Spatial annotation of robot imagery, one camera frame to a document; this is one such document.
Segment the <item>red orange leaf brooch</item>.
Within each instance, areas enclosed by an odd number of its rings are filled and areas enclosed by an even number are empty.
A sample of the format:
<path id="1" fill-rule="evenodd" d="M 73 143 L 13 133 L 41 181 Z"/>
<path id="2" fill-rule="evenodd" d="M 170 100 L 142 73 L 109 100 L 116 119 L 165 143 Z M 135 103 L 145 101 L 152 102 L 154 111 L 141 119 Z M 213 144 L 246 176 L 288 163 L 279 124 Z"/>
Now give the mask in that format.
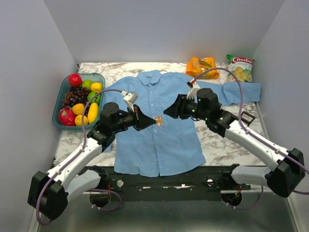
<path id="1" fill-rule="evenodd" d="M 158 127 L 163 125 L 163 118 L 162 118 L 162 116 L 156 116 L 154 119 L 155 119 L 156 124 L 157 124 Z"/>

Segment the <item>light blue button shirt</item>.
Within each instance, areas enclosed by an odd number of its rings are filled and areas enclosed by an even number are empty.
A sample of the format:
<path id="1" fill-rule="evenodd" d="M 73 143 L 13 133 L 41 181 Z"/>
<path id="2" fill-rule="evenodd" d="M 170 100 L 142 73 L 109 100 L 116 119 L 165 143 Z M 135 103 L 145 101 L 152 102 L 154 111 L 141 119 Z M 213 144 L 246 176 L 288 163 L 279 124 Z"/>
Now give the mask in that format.
<path id="1" fill-rule="evenodd" d="M 123 77 L 107 87 L 104 103 L 115 102 L 125 110 L 120 91 L 135 92 L 139 96 L 136 104 L 144 114 L 163 119 L 161 126 L 153 125 L 141 131 L 129 128 L 117 134 L 116 172 L 168 176 L 204 163 L 223 164 L 225 159 L 233 163 L 235 157 L 248 154 L 241 146 L 208 130 L 203 122 L 173 119 L 163 113 L 179 94 L 188 92 L 190 79 L 183 73 L 154 70 Z"/>

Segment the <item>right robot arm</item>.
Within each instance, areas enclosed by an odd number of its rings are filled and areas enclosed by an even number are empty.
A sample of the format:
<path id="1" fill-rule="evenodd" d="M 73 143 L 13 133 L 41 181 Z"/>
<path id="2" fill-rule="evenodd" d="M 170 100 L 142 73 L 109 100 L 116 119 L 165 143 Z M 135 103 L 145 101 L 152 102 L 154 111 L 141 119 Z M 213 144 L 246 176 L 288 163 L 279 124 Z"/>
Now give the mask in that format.
<path id="1" fill-rule="evenodd" d="M 303 153 L 276 145 L 239 122 L 234 114 L 221 109 L 217 95 L 209 88 L 197 90 L 190 98 L 180 94 L 164 114 L 177 119 L 199 119 L 214 133 L 227 138 L 258 157 L 264 167 L 236 165 L 222 177 L 227 189 L 239 184 L 270 188 L 281 197 L 288 197 L 305 177 Z"/>

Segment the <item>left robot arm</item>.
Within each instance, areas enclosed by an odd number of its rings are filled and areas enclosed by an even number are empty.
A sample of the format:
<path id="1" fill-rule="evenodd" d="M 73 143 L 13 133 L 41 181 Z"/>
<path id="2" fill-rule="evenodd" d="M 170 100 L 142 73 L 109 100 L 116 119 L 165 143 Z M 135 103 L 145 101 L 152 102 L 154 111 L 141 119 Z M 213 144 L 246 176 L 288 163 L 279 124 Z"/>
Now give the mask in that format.
<path id="1" fill-rule="evenodd" d="M 118 132 L 129 127 L 140 131 L 154 124 L 156 120 L 146 116 L 137 105 L 122 111 L 114 102 L 105 104 L 84 142 L 58 166 L 47 173 L 38 171 L 32 177 L 28 204 L 35 208 L 37 220 L 41 221 L 40 214 L 55 220 L 77 196 L 88 190 L 104 190 L 108 174 L 103 169 L 95 166 L 83 174 L 79 172 L 110 146 Z"/>

